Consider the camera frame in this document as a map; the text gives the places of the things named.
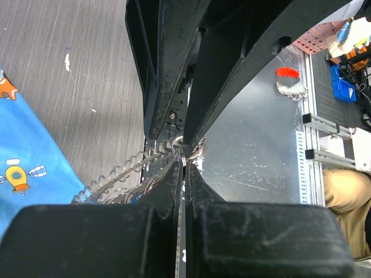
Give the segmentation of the large metal keyring with rings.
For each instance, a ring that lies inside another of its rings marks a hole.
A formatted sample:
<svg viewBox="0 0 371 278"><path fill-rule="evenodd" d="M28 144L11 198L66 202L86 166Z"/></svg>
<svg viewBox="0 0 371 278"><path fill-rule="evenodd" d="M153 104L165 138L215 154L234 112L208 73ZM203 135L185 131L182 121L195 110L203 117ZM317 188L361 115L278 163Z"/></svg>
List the large metal keyring with rings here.
<svg viewBox="0 0 371 278"><path fill-rule="evenodd" d="M155 188L174 161L197 164L206 152L202 138L189 156L182 136L146 144L143 152L131 156L123 166L114 166L108 176L100 175L79 191L71 204L129 204Z"/></svg>

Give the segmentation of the person's khaki trouser leg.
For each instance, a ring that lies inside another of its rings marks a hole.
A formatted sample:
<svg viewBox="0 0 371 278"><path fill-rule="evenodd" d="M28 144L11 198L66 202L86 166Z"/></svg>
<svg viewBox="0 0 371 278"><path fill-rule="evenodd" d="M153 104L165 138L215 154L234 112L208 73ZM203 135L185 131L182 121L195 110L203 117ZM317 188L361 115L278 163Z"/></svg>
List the person's khaki trouser leg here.
<svg viewBox="0 0 371 278"><path fill-rule="evenodd" d="M325 204L339 222L356 261L370 258L370 175L345 169L323 171Z"/></svg>

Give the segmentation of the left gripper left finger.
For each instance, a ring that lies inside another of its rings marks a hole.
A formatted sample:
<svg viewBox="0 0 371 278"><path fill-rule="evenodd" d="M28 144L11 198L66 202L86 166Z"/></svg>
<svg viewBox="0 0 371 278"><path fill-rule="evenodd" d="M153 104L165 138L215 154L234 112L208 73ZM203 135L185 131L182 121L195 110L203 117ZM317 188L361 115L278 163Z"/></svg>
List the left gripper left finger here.
<svg viewBox="0 0 371 278"><path fill-rule="evenodd" d="M133 204L23 208L1 240L2 277L178 277L183 164Z"/></svg>

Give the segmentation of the blue plastic storage bin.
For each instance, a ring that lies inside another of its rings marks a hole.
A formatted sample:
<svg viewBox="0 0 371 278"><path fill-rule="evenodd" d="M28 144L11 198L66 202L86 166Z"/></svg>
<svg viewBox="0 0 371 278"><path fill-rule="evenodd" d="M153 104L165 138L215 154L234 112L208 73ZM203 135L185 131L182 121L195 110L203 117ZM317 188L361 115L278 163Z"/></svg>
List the blue plastic storage bin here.
<svg viewBox="0 0 371 278"><path fill-rule="evenodd" d="M350 82L351 73L345 65L332 65L330 67L333 97L345 103L355 103L357 94L355 86Z"/></svg>

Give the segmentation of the red tag keys outside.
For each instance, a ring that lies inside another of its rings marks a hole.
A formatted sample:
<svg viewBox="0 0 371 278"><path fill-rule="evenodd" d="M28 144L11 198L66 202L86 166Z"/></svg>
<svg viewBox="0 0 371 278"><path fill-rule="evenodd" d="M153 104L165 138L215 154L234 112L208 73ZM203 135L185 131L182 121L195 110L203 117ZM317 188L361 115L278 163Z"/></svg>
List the red tag keys outside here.
<svg viewBox="0 0 371 278"><path fill-rule="evenodd" d="M300 78L300 73L289 67L281 67L276 71L278 91L293 101L307 98L307 88Z"/></svg>

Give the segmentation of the blue cartoon print cloth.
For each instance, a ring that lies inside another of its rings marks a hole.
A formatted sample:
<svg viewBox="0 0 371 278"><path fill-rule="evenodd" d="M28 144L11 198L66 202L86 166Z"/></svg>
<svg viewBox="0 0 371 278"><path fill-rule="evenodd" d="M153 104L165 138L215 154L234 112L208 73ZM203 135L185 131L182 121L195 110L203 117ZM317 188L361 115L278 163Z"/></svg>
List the blue cartoon print cloth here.
<svg viewBox="0 0 371 278"><path fill-rule="evenodd" d="M23 208L69 204L84 185L27 102L1 73L1 233Z"/></svg>

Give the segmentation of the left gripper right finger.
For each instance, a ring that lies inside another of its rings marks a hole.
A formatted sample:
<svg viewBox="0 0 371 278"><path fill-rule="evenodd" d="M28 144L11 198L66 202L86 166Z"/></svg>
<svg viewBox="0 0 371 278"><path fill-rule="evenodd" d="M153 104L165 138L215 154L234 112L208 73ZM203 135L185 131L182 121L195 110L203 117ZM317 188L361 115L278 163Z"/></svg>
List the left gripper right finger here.
<svg viewBox="0 0 371 278"><path fill-rule="evenodd" d="M354 261L333 213L303 204L226 202L189 164L187 277L351 277Z"/></svg>

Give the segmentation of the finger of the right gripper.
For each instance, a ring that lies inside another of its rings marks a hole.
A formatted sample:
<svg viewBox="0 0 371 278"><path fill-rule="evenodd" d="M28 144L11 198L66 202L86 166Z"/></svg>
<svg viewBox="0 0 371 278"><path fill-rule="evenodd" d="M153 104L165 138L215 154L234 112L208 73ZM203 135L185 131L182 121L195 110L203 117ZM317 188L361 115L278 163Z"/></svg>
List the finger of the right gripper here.
<svg viewBox="0 0 371 278"><path fill-rule="evenodd" d="M228 103L286 46L347 1L211 1L183 141L195 145Z"/></svg>
<svg viewBox="0 0 371 278"><path fill-rule="evenodd" d="M144 134L166 122L209 1L127 1L125 24L143 93Z"/></svg>

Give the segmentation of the pink laundry basket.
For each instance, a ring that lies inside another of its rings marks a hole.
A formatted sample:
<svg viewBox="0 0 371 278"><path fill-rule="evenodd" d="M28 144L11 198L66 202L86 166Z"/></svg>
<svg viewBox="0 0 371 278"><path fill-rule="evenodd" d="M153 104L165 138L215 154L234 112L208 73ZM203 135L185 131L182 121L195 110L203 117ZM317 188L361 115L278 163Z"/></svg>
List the pink laundry basket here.
<svg viewBox="0 0 371 278"><path fill-rule="evenodd" d="M344 24L345 20L313 26L297 38L292 45L309 55L321 52L328 48L327 38L336 34Z"/></svg>

